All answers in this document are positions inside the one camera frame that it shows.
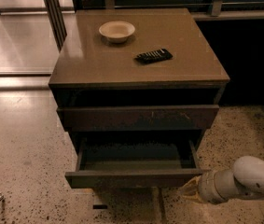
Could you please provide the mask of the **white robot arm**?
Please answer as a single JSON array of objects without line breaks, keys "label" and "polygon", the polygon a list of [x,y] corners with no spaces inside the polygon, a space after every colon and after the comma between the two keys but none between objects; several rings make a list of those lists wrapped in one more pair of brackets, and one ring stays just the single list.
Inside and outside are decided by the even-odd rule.
[{"label": "white robot arm", "polygon": [[221,204],[231,199],[264,200],[264,161],[242,156],[231,168],[211,170],[191,178],[182,188],[184,199]]}]

